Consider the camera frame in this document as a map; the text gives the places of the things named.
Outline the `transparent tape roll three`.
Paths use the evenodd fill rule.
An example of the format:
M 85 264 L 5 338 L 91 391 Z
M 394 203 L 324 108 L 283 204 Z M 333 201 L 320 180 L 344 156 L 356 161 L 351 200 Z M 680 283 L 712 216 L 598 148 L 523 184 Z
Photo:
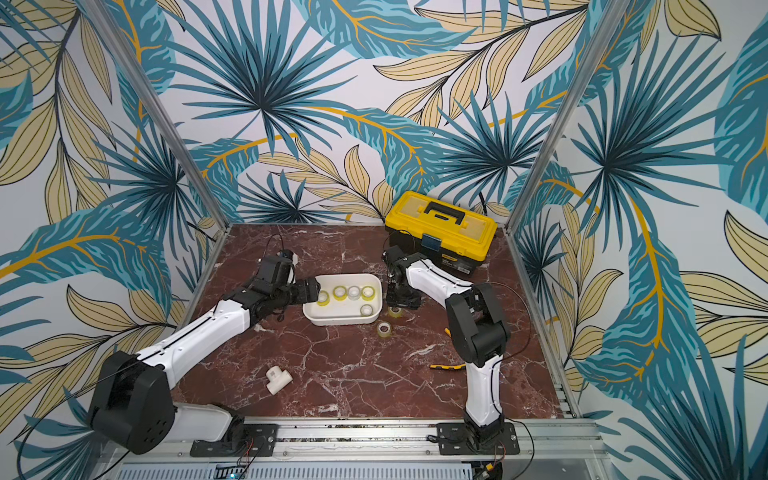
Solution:
M 364 300 L 370 301 L 375 298 L 376 289 L 373 286 L 365 286 L 361 290 L 361 296 Z

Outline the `transparent tape roll two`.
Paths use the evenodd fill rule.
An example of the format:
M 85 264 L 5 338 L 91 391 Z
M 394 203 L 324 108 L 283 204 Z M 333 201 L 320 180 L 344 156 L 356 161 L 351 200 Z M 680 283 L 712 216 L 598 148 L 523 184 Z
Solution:
M 350 300 L 358 300 L 361 298 L 361 288 L 358 286 L 350 286 L 347 289 L 347 296 Z

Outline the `transparent tape roll one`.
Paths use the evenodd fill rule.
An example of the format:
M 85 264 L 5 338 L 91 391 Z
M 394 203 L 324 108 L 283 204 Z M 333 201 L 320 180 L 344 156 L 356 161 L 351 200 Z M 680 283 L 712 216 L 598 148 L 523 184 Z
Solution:
M 318 294 L 317 305 L 319 307 L 323 307 L 329 304 L 330 304 L 330 294 L 327 291 L 321 290 Z

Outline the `white plastic storage box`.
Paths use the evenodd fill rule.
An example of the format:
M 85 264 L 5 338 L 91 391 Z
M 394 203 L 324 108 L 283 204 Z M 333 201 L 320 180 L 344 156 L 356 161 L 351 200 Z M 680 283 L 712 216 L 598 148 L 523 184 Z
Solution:
M 302 308 L 304 316 L 315 326 L 345 326 L 345 325 L 365 325 L 376 321 L 383 306 L 382 284 L 379 278 L 369 273 L 356 274 L 328 274 L 318 275 L 316 280 L 319 283 L 320 291 L 324 290 L 330 294 L 330 304 L 319 307 L 317 301 L 305 304 Z M 333 297 L 333 289 L 336 286 L 343 285 L 347 289 L 350 286 L 373 286 L 376 289 L 376 295 L 373 300 L 366 301 L 362 298 L 350 300 L 348 297 L 343 301 L 337 301 Z M 365 305 L 373 307 L 373 314 L 364 317 L 360 314 L 360 308 Z

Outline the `transparent tape roll five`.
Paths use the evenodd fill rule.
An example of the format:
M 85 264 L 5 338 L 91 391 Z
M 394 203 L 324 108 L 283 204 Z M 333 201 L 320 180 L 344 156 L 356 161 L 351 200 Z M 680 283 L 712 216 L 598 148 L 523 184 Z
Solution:
M 336 286 L 332 293 L 334 299 L 337 301 L 343 301 L 348 297 L 348 289 L 343 285 Z

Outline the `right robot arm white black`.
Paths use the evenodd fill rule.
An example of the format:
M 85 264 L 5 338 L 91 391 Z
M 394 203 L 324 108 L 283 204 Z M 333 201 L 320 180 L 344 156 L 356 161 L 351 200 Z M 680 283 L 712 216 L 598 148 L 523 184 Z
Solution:
M 495 440 L 505 423 L 499 384 L 510 331 L 492 286 L 461 280 L 425 255 L 405 254 L 398 246 L 385 250 L 382 258 L 388 270 L 388 306 L 416 310 L 427 296 L 444 308 L 453 347 L 467 373 L 468 436 L 477 445 Z

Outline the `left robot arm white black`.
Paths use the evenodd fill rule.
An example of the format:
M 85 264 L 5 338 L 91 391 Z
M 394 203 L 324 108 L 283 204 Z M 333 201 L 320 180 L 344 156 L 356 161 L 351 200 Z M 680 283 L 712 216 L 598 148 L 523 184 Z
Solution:
M 163 442 L 189 441 L 226 455 L 253 447 L 254 436 L 234 410 L 176 403 L 171 391 L 212 352 L 261 320 L 318 300 L 319 282 L 297 278 L 295 260 L 290 250 L 263 258 L 254 277 L 170 337 L 137 353 L 111 354 L 101 367 L 88 426 L 133 454 Z

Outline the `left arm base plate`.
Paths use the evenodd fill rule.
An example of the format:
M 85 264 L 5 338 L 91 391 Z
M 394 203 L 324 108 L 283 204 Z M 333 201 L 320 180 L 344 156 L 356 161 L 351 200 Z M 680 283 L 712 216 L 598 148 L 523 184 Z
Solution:
M 204 457 L 271 457 L 275 448 L 279 425 L 238 424 L 231 427 L 221 440 L 193 442 L 190 456 Z

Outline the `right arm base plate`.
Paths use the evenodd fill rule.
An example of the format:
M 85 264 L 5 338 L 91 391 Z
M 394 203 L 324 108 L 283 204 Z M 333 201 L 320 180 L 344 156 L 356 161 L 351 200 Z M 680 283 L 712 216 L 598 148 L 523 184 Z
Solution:
M 505 422 L 476 430 L 465 422 L 442 422 L 430 437 L 443 456 L 517 455 L 520 446 L 515 427 Z

